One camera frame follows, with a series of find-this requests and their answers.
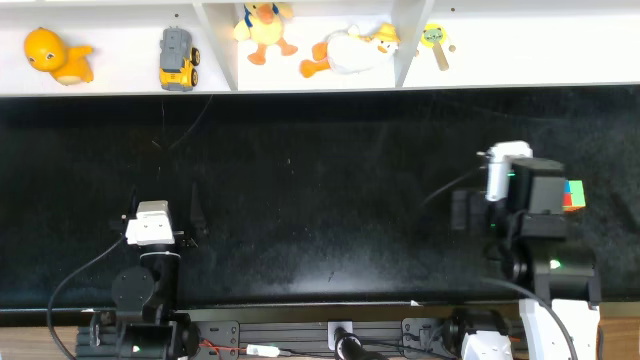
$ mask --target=wooden floor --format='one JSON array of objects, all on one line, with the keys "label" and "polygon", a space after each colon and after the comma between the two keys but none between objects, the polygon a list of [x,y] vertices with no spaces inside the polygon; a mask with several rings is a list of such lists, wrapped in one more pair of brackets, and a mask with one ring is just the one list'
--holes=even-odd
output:
[{"label": "wooden floor", "polygon": [[[640,317],[602,319],[606,360],[640,359]],[[69,349],[73,349],[77,329],[56,328]],[[63,360],[47,328],[0,328],[0,360]]]}]

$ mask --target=white plush duck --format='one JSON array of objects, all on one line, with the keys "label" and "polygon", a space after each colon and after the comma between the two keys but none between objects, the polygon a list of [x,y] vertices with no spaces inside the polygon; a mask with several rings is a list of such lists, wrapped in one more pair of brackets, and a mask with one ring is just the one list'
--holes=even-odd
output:
[{"label": "white plush duck", "polygon": [[340,31],[329,36],[326,42],[313,46],[313,59],[300,64],[305,78],[322,70],[331,69],[339,74],[353,74],[369,70],[387,62],[398,50],[400,39],[396,28],[388,23],[371,37],[360,36],[357,26],[347,32]]}]

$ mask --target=toy truck wheel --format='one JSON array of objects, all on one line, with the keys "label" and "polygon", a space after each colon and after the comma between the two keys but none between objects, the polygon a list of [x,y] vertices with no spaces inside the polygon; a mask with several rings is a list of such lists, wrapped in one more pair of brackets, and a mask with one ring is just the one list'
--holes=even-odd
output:
[{"label": "toy truck wheel", "polygon": [[191,70],[191,86],[198,85],[198,72],[196,69]]},{"label": "toy truck wheel", "polygon": [[196,48],[191,49],[191,63],[193,66],[200,65],[200,50]]}]

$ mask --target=white label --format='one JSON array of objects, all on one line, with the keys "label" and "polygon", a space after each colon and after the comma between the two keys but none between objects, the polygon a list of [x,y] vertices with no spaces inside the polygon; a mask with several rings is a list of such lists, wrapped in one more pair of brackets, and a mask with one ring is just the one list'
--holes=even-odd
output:
[{"label": "white label", "polygon": [[247,345],[247,355],[278,357],[280,349],[275,346]]}]

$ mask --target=toy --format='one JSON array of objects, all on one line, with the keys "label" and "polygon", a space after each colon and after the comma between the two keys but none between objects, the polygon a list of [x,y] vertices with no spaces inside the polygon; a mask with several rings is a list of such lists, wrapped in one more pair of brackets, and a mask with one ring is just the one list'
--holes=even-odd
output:
[{"label": "toy", "polygon": [[564,185],[564,211],[575,211],[587,206],[584,199],[584,188],[580,180],[566,180]]},{"label": "toy", "polygon": [[258,44],[258,50],[249,55],[249,61],[256,65],[264,65],[267,46],[277,44],[283,56],[290,56],[298,51],[296,46],[287,44],[282,35],[284,23],[279,15],[290,19],[293,10],[283,3],[245,3],[245,16],[233,30],[233,37],[238,41],[251,38]]},{"label": "toy", "polygon": [[191,34],[175,28],[164,29],[160,40],[160,83],[170,91],[190,91],[198,85],[200,51],[193,47]]},{"label": "toy", "polygon": [[329,36],[326,42],[313,46],[313,59],[300,64],[305,78],[318,71],[331,69],[339,74],[353,74],[372,69],[393,57],[400,39],[396,28],[388,23],[371,37],[360,36],[357,26],[347,32],[340,31]]},{"label": "toy", "polygon": [[93,72],[85,58],[92,52],[90,46],[67,47],[56,33],[42,27],[24,40],[29,64],[36,70],[48,72],[62,85],[93,81]]},{"label": "toy", "polygon": [[438,68],[440,71],[449,70],[449,63],[442,51],[442,45],[446,40],[449,40],[449,51],[456,51],[455,45],[451,42],[451,38],[447,36],[447,32],[444,28],[438,24],[427,24],[422,32],[421,42],[424,46],[433,49],[433,54],[438,62]]}]

